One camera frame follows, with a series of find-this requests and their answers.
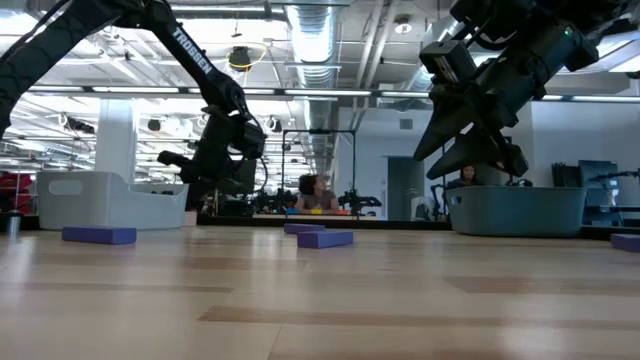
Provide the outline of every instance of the plastic bin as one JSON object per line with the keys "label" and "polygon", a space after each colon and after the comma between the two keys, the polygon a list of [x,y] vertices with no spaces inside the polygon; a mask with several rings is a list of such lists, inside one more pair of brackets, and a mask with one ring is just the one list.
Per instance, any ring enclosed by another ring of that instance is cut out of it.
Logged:
{"label": "plastic bin", "polygon": [[587,189],[478,186],[447,190],[453,230],[474,236],[575,237]]}
{"label": "plastic bin", "polygon": [[37,189],[43,229],[106,226],[151,230],[182,226],[189,186],[130,185],[110,172],[44,171],[38,173]]}

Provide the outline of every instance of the doorway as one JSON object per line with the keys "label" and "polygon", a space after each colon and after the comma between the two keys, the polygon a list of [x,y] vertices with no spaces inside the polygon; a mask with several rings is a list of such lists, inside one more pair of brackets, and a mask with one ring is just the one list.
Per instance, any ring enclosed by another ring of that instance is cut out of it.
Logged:
{"label": "doorway", "polygon": [[387,218],[411,221],[411,199],[424,196],[424,162],[410,157],[389,157],[387,172]]}

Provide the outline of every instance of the pipe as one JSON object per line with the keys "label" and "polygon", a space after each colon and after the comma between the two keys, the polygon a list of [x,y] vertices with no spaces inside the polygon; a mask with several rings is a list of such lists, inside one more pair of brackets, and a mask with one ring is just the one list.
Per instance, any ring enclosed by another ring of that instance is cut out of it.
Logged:
{"label": "pipe", "polygon": [[171,5],[173,15],[180,20],[262,20],[280,21],[289,24],[289,19],[282,9],[271,9],[267,12],[260,6],[216,6],[211,5]]}
{"label": "pipe", "polygon": [[375,39],[376,32],[378,31],[378,24],[380,23],[380,15],[382,13],[383,5],[384,0],[376,0],[375,5],[373,6],[373,11],[371,12],[371,23],[369,25],[369,33],[367,34],[367,38],[364,42],[364,50],[362,51],[362,57],[360,58],[360,66],[358,66],[358,74],[356,75],[356,83],[354,86],[355,88],[359,88],[362,83],[362,77],[364,76],[364,71],[367,68],[369,55],[371,55],[373,40]]}
{"label": "pipe", "polygon": [[[294,59],[300,63],[327,64],[337,58],[337,24],[339,8],[301,5],[287,6],[285,13],[291,22],[291,45]],[[303,88],[333,88],[337,83],[336,68],[297,67],[298,81]],[[337,112],[337,104],[326,101],[305,101],[307,129],[329,129]],[[316,172],[323,174],[331,164],[326,152],[326,137],[310,135],[310,150],[316,162]]]}
{"label": "pipe", "polygon": [[367,79],[364,82],[365,89],[370,88],[371,83],[373,83],[373,77],[376,75],[376,70],[378,70],[380,57],[382,56],[382,51],[384,50],[384,46],[387,42],[387,37],[389,36],[391,28],[393,27],[396,18],[396,12],[398,10],[398,4],[400,4],[400,1],[401,0],[392,0],[391,5],[389,5],[389,10],[387,10],[387,20],[384,24],[384,28],[382,29],[382,33],[380,34],[380,39],[378,40],[378,44],[376,45],[376,50],[373,53],[373,63],[369,68]]}

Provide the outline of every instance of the dark hair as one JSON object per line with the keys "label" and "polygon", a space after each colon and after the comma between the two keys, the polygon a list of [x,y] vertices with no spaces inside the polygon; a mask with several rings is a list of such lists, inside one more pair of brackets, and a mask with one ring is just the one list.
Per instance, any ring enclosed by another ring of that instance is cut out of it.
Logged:
{"label": "dark hair", "polygon": [[298,190],[303,195],[313,195],[313,187],[316,185],[318,175],[302,175],[300,176]]}
{"label": "dark hair", "polygon": [[476,167],[475,167],[475,166],[473,166],[473,165],[467,165],[467,166],[463,167],[462,169],[460,169],[460,180],[464,181],[464,169],[466,169],[466,168],[468,168],[468,167],[472,167],[472,168],[473,168],[473,170],[474,170],[474,171],[473,171],[473,179],[471,179],[471,182],[476,182],[476,181],[478,181],[478,178],[477,178],[477,176],[476,176],[476,172],[475,172]]}

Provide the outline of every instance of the silver ventilation duct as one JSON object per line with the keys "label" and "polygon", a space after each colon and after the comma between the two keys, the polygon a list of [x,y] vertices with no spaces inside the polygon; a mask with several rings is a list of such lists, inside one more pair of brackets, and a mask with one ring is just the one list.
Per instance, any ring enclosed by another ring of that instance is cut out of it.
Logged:
{"label": "silver ventilation duct", "polygon": [[[339,8],[335,6],[288,6],[286,14],[291,23],[291,44],[296,62],[322,64],[337,57],[337,24]],[[298,67],[298,81],[303,88],[333,88],[337,69]],[[311,101],[304,104],[307,129],[333,129],[337,123],[338,105],[333,101]],[[310,136],[316,172],[325,173],[331,166],[335,136]]]}
{"label": "silver ventilation duct", "polygon": [[282,8],[266,10],[259,6],[173,5],[173,14],[178,19],[199,20],[264,20],[288,23]]}

